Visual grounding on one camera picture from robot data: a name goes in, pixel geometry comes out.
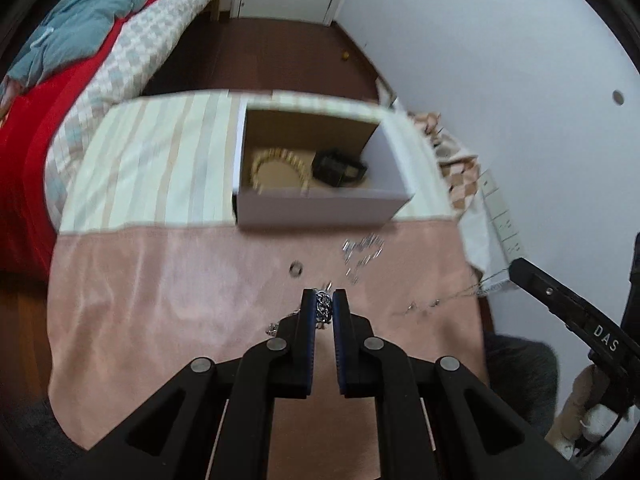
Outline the white power strip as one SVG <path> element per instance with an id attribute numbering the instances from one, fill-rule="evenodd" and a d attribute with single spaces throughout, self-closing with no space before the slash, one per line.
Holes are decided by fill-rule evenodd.
<path id="1" fill-rule="evenodd" d="M 510 264 L 515 259 L 524 258 L 526 251 L 520 237 L 520 230 L 503 198 L 497 181 L 489 170 L 485 170 L 480 175 L 478 185 L 506 263 Z"/>

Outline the pink striped table cloth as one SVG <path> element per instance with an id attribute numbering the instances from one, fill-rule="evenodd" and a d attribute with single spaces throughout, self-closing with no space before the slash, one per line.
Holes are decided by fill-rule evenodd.
<path id="1" fill-rule="evenodd" d="M 390 122 L 413 190 L 365 252 L 363 232 L 253 233 L 234 224 L 232 152 L 245 101 Z M 222 91 L 113 107 L 85 150 L 51 263 L 49 400 L 91 448 L 191 360 L 224 362 L 265 340 L 307 288 L 350 308 L 409 356 L 454 356 L 487 375 L 482 323 L 435 153 L 403 112 L 369 103 Z"/>

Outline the black smart band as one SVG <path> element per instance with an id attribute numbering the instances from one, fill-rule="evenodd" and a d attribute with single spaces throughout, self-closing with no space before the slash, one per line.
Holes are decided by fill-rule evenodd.
<path id="1" fill-rule="evenodd" d="M 317 152 L 311 163 L 311 175 L 318 181 L 332 186 L 344 188 L 363 180 L 368 166 L 358 158 L 350 157 L 337 148 Z"/>

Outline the open white cardboard box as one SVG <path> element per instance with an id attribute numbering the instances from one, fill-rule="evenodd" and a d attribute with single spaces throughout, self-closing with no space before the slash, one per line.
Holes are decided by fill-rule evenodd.
<path id="1" fill-rule="evenodd" d="M 390 122 L 245 101 L 232 206 L 239 228 L 382 226 L 412 199 Z"/>

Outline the brown checkered cloth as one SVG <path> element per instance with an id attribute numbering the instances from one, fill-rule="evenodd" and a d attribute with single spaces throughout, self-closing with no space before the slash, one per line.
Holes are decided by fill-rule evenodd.
<path id="1" fill-rule="evenodd" d="M 477 154 L 469 151 L 440 123 L 438 113 L 409 114 L 434 150 L 442 178 L 448 186 L 449 200 L 457 218 L 463 216 L 478 192 L 480 163 Z"/>

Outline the red bed cover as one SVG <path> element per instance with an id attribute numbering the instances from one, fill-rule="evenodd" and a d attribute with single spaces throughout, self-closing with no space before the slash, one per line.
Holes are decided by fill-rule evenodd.
<path id="1" fill-rule="evenodd" d="M 58 226 L 90 139 L 137 96 L 212 0 L 149 0 L 115 21 L 100 50 L 18 96 L 1 126 L 1 269 L 49 278 Z"/>

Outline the bed with checkered mattress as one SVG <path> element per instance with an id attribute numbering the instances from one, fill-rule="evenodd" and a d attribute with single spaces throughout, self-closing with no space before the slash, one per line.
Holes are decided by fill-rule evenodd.
<path id="1" fill-rule="evenodd" d="M 60 0 L 1 78 L 1 270 L 44 281 L 67 194 L 111 107 L 214 0 Z"/>

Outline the teal blue blanket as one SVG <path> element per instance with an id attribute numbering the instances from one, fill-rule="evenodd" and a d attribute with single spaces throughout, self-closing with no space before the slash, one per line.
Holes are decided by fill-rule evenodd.
<path id="1" fill-rule="evenodd" d="M 27 90 L 57 70 L 96 55 L 119 18 L 149 0 L 60 0 L 26 39 L 1 81 L 1 91 Z"/>

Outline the round wall hole cover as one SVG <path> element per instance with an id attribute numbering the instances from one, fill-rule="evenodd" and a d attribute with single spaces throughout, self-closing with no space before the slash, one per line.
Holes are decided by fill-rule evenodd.
<path id="1" fill-rule="evenodd" d="M 624 104 L 624 102 L 625 102 L 625 98 L 624 98 L 624 96 L 623 96 L 623 93 L 622 93 L 622 92 L 620 92 L 620 91 L 618 91 L 618 90 L 614 90 L 614 91 L 613 91 L 613 93 L 612 93 L 612 98 L 613 98 L 614 102 L 615 102 L 617 105 L 623 105 L 623 104 Z"/>

